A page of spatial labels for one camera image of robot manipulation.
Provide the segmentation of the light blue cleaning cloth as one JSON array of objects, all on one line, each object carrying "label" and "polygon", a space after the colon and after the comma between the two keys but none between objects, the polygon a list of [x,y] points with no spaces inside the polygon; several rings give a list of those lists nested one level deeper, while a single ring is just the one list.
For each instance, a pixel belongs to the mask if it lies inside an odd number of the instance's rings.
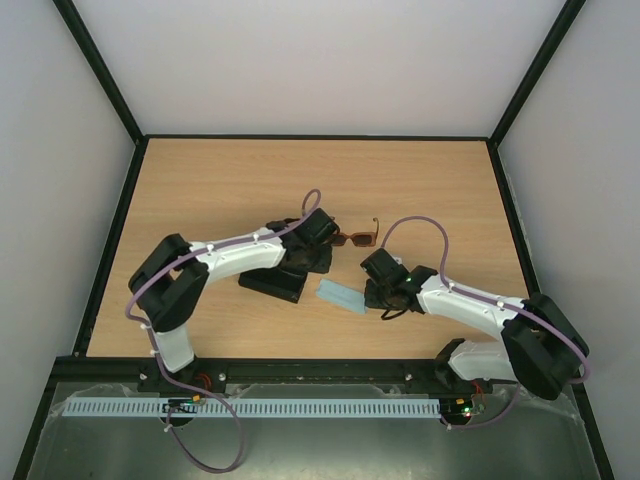
[{"label": "light blue cleaning cloth", "polygon": [[331,280],[322,279],[320,281],[316,289],[316,296],[350,312],[359,315],[367,313],[365,296],[362,292]]}]

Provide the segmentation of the brown translucent sunglasses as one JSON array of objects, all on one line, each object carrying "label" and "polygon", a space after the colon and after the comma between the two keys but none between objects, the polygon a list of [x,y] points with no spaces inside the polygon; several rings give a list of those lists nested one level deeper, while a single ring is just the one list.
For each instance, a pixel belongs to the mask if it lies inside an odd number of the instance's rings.
[{"label": "brown translucent sunglasses", "polygon": [[380,222],[377,217],[373,217],[372,221],[375,223],[375,229],[373,231],[360,231],[351,234],[344,233],[338,230],[334,233],[329,241],[333,247],[345,246],[348,242],[351,242],[358,248],[374,247],[377,243]]}]

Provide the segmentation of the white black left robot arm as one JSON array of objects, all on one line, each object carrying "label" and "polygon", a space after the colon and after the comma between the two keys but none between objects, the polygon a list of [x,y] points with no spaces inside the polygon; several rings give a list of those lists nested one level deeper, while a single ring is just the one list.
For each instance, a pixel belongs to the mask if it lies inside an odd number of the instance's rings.
[{"label": "white black left robot arm", "polygon": [[296,303],[310,273],[329,271],[330,240],[338,232],[334,219],[318,209],[220,241],[188,242],[171,234],[130,278],[125,315],[141,323],[151,354],[176,373],[196,358],[187,322],[205,288],[237,276],[244,288]]}]

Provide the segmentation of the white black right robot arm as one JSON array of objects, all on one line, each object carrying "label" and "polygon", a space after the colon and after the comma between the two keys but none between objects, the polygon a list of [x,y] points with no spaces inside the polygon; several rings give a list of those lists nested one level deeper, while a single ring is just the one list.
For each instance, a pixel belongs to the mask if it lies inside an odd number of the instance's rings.
[{"label": "white black right robot arm", "polygon": [[548,296],[504,297],[461,285],[434,269],[364,265],[365,303],[389,320],[406,312],[442,316],[484,332],[492,343],[463,341],[436,367],[445,390],[460,390],[471,379],[517,381],[532,394],[556,399],[586,370],[589,347]]}]

